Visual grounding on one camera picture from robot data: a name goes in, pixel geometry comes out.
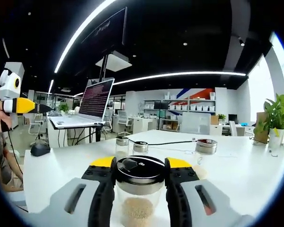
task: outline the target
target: computer mouse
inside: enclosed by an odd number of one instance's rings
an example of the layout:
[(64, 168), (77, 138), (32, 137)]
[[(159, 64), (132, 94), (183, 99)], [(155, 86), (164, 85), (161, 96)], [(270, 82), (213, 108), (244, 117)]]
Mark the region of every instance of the computer mouse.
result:
[(32, 146), (30, 153), (32, 154), (32, 156), (39, 157), (39, 156), (49, 153), (50, 151), (51, 151), (51, 148), (48, 145), (41, 144), (41, 143), (35, 143)]

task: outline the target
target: laptop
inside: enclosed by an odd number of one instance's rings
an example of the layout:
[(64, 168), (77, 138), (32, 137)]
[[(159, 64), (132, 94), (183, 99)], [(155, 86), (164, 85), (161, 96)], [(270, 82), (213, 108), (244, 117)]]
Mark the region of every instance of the laptop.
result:
[(87, 86), (78, 115), (49, 117), (58, 129), (104, 124), (104, 112), (115, 79)]

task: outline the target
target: blue stripe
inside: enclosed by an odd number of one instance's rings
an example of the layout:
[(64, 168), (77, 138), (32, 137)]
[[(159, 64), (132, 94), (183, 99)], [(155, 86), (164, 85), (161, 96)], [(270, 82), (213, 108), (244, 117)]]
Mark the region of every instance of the blue stripe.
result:
[(179, 94), (177, 94), (177, 98), (179, 98), (180, 96), (184, 95), (187, 91), (189, 91), (190, 88), (184, 88), (182, 89), (182, 91), (179, 92)]

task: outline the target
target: floor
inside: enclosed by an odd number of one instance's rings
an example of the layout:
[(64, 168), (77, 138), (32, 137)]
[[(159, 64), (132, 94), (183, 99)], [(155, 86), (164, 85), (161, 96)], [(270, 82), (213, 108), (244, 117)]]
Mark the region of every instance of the floor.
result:
[[(24, 162), (24, 154), (25, 150), (30, 149), (30, 143), (34, 142), (36, 139), (36, 135), (30, 135), (28, 133), (29, 125), (23, 125), (22, 117), (18, 117), (18, 127), (16, 127), (13, 131), (10, 131), (10, 138), (14, 147), (14, 150), (17, 150), (20, 154), (18, 157), (18, 162), (20, 165), (23, 165)], [(31, 132), (36, 132), (37, 128), (32, 128)], [(116, 138), (117, 134), (114, 132), (108, 132), (107, 134), (101, 134), (101, 140), (109, 140)], [(9, 150), (12, 150), (9, 139), (6, 139), (7, 146)]]

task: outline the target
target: potted plant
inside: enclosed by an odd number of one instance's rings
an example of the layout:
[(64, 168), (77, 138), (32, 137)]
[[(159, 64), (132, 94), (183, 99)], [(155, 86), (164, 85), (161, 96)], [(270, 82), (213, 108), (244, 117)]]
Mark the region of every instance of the potted plant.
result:
[(219, 124), (225, 125), (226, 116), (224, 114), (219, 114)]
[(267, 115), (264, 121), (259, 121), (255, 133), (269, 132), (269, 147), (278, 147), (284, 137), (284, 95), (276, 94), (276, 101), (267, 99), (264, 102), (264, 111)]
[(68, 105), (67, 104), (60, 104), (59, 110), (67, 113), (68, 112)]

